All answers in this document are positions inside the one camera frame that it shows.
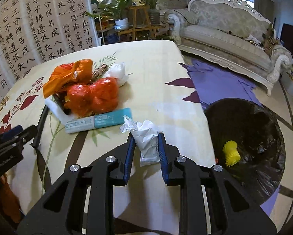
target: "sofa armrest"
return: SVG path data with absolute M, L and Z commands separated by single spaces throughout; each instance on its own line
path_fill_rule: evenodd
M 267 75 L 267 80 L 275 84 L 280 76 L 282 67 L 290 69 L 293 64 L 292 55 L 289 50 L 281 45 L 276 45 L 271 53 L 272 71 Z
M 174 24 L 174 29 L 172 31 L 171 37 L 174 39 L 175 43 L 181 44 L 180 32 L 191 25 L 186 18 L 179 12 L 174 10 L 168 10 L 165 12 L 164 18 L 166 22 Z

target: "white and teal package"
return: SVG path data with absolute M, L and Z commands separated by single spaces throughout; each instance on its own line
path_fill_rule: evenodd
M 74 133 L 113 125 L 121 125 L 124 124 L 123 116 L 132 118 L 131 109 L 125 108 L 69 121 L 65 125 L 65 131 L 66 133 Z

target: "calligraphy scroll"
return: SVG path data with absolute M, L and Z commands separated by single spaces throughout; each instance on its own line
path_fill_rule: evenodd
M 33 66 L 98 46 L 90 0 L 0 1 L 0 102 Z

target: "purple cloth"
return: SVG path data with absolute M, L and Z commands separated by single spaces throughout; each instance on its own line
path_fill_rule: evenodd
M 192 59 L 188 73 L 198 92 L 203 109 L 224 98 L 240 98 L 262 104 L 253 93 L 255 84 L 231 72 Z

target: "orange plastic bag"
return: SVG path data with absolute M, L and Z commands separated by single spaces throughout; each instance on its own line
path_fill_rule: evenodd
M 113 111 L 118 106 L 117 79 L 113 77 L 97 80 L 90 86 L 92 104 L 95 114 Z
M 57 66 L 48 82 L 43 85 L 44 98 L 61 91 L 62 87 L 68 83 L 89 84 L 92 78 L 92 65 L 91 59 L 83 59 Z
M 85 117 L 92 113 L 91 111 L 91 93 L 89 85 L 72 85 L 67 88 L 65 97 L 65 108 L 71 109 L 73 113 L 80 117 Z

